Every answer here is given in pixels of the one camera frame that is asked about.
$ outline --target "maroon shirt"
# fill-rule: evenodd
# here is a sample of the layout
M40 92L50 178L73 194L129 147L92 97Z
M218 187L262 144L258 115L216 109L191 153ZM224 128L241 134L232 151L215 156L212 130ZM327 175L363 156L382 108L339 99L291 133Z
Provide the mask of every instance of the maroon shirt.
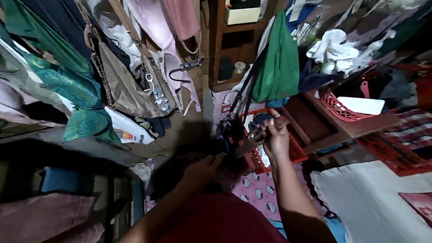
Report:
M198 195L181 218L159 243L288 242L260 211L232 193Z

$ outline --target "red checkered cloth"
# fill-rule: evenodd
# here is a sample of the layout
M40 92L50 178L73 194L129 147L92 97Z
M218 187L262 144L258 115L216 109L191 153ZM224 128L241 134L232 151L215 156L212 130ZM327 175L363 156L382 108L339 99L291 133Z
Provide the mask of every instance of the red checkered cloth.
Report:
M414 109L397 115L402 124L383 132L411 150L432 145L432 114Z

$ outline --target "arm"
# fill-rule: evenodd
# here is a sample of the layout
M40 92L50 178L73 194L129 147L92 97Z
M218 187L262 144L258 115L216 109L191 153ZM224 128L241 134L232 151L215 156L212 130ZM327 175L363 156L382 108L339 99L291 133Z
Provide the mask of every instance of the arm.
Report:
M280 117L275 110L272 110L271 113L275 118ZM270 135L264 144L264 149L270 158L277 204L288 240L291 243L336 242L330 229L300 186L289 159L288 130L284 127L278 131L275 128L274 119L265 121L261 129L267 130L267 134Z
M223 153L216 159L209 155L187 167L176 187L134 224L119 243L155 242L172 223L175 223L179 210L196 194L201 193L215 177L216 169L223 157Z

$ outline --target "black container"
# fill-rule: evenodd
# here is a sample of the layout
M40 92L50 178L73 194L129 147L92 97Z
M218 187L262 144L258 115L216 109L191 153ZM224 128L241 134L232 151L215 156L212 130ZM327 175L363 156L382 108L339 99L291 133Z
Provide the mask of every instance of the black container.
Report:
M229 57L220 58L219 64L219 81L224 81L232 77L232 70L234 69L234 64L232 64Z

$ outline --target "brown bag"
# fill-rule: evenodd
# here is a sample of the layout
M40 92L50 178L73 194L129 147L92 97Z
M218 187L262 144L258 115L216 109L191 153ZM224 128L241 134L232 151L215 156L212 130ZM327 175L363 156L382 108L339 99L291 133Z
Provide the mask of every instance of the brown bag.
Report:
M177 105L167 83L161 76L160 70L152 59L143 56L144 51L150 55L147 48L139 47L142 54L141 58L143 60L142 66L144 71L141 73L144 76L142 77L143 79L151 80L152 82L149 83L150 89L143 90L136 83L126 66L112 53L108 46L102 42L99 32L89 24L89 14L80 1L81 0L75 0L81 14L87 22L84 38L87 46L93 51L92 60L102 78L109 107L129 115L144 118L166 116L173 111ZM100 58L94 50L94 45L92 39L89 37L89 33L93 33L99 40Z

